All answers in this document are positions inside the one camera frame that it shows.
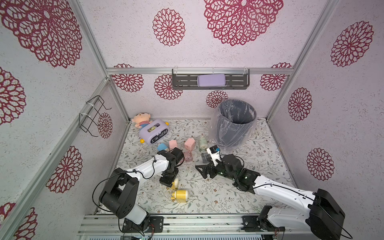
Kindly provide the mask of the grey sharpener shavings tray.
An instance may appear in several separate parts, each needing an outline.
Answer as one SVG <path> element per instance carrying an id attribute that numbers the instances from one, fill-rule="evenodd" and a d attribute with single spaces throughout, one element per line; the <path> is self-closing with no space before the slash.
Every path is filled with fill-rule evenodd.
<path id="1" fill-rule="evenodd" d="M 201 153 L 201 158 L 202 158 L 203 164 L 209 164 L 211 161 L 211 156 L 208 153 Z"/>

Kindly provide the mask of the pink pencil sharpener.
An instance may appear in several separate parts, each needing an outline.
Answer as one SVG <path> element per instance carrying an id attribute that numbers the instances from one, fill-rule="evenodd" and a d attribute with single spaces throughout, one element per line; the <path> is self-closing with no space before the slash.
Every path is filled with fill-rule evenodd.
<path id="1" fill-rule="evenodd" d="M 185 141 L 185 149 L 188 151 L 193 151 L 196 147 L 196 141 L 194 138 L 188 138 Z"/>
<path id="2" fill-rule="evenodd" d="M 169 141 L 169 149 L 170 150 L 173 150 L 174 148 L 177 148 L 178 147 L 178 143 L 176 140 L 170 140 Z"/>

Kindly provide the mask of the blue pencil sharpener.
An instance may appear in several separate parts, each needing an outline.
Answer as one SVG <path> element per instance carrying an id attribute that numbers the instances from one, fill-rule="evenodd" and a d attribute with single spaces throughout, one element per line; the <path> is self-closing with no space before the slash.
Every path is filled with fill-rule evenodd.
<path id="1" fill-rule="evenodd" d="M 168 152 L 170 149 L 166 144 L 160 143 L 157 147 L 157 150 L 158 150 L 158 152 L 160 152 L 160 151 L 167 151 Z"/>

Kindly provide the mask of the green pencil sharpener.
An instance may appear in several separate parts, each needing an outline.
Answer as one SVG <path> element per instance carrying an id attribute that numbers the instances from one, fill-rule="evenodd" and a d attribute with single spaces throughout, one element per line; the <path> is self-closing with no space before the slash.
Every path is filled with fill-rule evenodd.
<path id="1" fill-rule="evenodd" d="M 208 141 L 205 137 L 200 137 L 199 139 L 199 150 L 201 152 L 206 152 L 208 148 Z"/>

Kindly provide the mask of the yellow pencil sharpener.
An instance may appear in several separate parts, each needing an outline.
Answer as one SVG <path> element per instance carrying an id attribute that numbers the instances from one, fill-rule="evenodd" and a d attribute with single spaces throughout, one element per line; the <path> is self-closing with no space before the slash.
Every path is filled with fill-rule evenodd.
<path id="1" fill-rule="evenodd" d="M 171 183 L 171 187 L 169 187 L 168 189 L 171 190 L 171 191 L 176 191 L 179 187 L 179 179 L 176 178 L 172 183 Z"/>
<path id="2" fill-rule="evenodd" d="M 175 190 L 172 193 L 171 200 L 178 203 L 187 203 L 189 199 L 188 190 Z"/>

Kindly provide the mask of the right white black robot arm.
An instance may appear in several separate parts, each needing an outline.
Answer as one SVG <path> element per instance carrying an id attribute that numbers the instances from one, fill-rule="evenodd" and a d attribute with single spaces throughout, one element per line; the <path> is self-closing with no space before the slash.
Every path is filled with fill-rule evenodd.
<path id="1" fill-rule="evenodd" d="M 195 168 L 204 179 L 221 176 L 233 180 L 233 185 L 241 192 L 272 198 L 292 207 L 282 210 L 264 206 L 257 218 L 260 230 L 278 231 L 285 227 L 310 230 L 320 240 L 353 239 L 343 228 L 344 211 L 326 190 L 312 192 L 280 184 L 245 168 L 244 161 L 234 155 L 225 155 Z"/>

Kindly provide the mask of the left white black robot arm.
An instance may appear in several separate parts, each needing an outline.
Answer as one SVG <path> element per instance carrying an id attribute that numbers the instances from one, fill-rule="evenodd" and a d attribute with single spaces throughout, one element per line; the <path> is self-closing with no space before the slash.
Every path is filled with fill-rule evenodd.
<path id="1" fill-rule="evenodd" d="M 127 219 L 135 225 L 146 227 L 150 214 L 136 204 L 139 188 L 155 176 L 160 176 L 160 184 L 172 187 L 183 161 L 183 151 L 174 148 L 169 152 L 161 150 L 134 168 L 115 169 L 110 177 L 100 182 L 105 183 L 99 196 L 103 210 L 113 213 L 118 219 Z"/>

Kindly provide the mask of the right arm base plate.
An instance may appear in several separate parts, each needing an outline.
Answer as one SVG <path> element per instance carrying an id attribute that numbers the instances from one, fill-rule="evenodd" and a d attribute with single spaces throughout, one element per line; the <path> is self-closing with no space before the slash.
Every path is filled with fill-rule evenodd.
<path id="1" fill-rule="evenodd" d="M 284 232 L 285 227 L 275 227 L 266 218 L 259 220 L 259 216 L 242 216 L 243 227 L 245 232 Z"/>

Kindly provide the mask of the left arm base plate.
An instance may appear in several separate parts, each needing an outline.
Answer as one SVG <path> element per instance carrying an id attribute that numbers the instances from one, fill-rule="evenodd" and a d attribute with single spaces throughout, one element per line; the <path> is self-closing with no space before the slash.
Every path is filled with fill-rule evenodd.
<path id="1" fill-rule="evenodd" d="M 161 233 L 164 227 L 164 217 L 161 216 L 149 216 L 144 219 L 141 224 L 135 224 L 134 222 L 124 219 L 122 225 L 123 233 Z"/>

